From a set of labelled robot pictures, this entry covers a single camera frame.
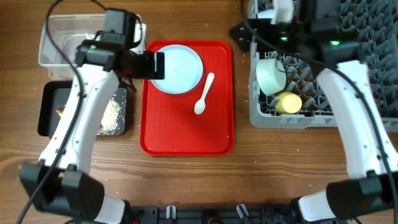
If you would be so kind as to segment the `brown food scrap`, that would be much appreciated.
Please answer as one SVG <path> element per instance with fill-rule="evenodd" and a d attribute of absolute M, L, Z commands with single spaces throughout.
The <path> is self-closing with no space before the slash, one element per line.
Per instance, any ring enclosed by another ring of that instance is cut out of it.
<path fill-rule="evenodd" d="M 59 117 L 62 117 L 63 115 L 63 109 L 57 109 L 56 113 L 59 115 Z"/>

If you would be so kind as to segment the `small light blue bowl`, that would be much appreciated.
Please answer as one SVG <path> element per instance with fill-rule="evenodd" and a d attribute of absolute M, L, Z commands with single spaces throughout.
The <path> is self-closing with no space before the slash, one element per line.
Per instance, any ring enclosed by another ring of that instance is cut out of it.
<path fill-rule="evenodd" d="M 274 10 L 268 9 L 265 11 L 259 11 L 257 13 L 257 18 L 258 19 L 273 19 L 274 18 Z"/>

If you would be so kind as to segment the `large light blue plate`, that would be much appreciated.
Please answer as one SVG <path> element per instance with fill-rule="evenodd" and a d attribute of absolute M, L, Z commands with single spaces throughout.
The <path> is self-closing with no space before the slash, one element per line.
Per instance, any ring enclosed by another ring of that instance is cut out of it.
<path fill-rule="evenodd" d="M 203 75 L 203 63 L 200 56 L 190 47 L 168 45 L 157 52 L 165 56 L 165 77 L 152 80 L 152 84 L 164 93 L 182 94 L 192 90 Z"/>

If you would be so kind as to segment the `white plastic spoon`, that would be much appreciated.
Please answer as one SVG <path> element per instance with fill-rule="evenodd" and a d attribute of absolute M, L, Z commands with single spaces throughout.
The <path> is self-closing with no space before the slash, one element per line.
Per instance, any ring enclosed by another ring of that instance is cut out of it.
<path fill-rule="evenodd" d="M 207 78 L 206 78 L 206 82 L 205 82 L 205 86 L 203 89 L 203 92 L 201 94 L 200 99 L 195 103 L 194 106 L 194 113 L 199 115 L 202 114 L 206 108 L 206 104 L 205 104 L 205 98 L 208 94 L 208 91 L 213 83 L 215 79 L 215 74 L 214 73 L 209 73 Z"/>

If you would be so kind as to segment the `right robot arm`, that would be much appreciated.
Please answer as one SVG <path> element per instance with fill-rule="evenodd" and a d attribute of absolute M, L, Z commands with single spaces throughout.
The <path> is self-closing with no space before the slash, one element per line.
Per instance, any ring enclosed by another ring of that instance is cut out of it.
<path fill-rule="evenodd" d="M 294 199 L 288 212 L 291 223 L 347 220 L 397 209 L 397 151 L 373 99 L 368 67 L 359 59 L 360 45 L 338 33 L 338 14 L 338 1 L 310 1 L 300 4 L 296 22 L 244 17 L 230 30 L 243 52 L 250 39 L 306 61 L 343 141 L 349 179 Z"/>

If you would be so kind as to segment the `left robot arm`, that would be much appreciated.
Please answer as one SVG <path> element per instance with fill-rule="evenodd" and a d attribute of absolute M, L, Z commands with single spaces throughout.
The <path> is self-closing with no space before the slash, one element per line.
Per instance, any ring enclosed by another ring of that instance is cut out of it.
<path fill-rule="evenodd" d="M 37 163 L 21 167 L 28 207 L 83 222 L 133 222 L 129 202 L 106 195 L 90 167 L 104 111 L 121 80 L 165 76 L 164 55 L 146 51 L 135 31 L 144 31 L 139 15 L 109 8 L 103 29 L 76 48 L 70 62 L 75 76 L 58 126 Z"/>

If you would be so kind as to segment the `white rice pile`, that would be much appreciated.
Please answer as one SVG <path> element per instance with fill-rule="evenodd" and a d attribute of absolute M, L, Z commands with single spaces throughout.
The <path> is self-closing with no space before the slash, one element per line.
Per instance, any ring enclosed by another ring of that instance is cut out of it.
<path fill-rule="evenodd" d="M 104 111 L 98 135 L 113 135 L 116 132 L 120 112 L 121 106 L 112 98 Z"/>

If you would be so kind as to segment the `yellow plastic cup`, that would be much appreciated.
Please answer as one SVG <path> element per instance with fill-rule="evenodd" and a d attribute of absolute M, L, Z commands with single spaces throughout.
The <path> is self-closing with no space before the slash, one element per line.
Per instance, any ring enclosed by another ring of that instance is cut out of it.
<path fill-rule="evenodd" d="M 275 110 L 280 114 L 294 114 L 302 108 L 302 100 L 295 93 L 284 91 L 279 93 L 277 98 Z"/>

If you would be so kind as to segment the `mint green bowl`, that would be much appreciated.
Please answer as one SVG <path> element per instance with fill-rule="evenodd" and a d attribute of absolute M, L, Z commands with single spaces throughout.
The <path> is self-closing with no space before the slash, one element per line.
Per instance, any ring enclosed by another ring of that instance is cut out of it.
<path fill-rule="evenodd" d="M 267 96 L 285 88 L 286 73 L 282 63 L 275 58 L 260 59 L 256 65 L 256 77 L 261 91 Z"/>

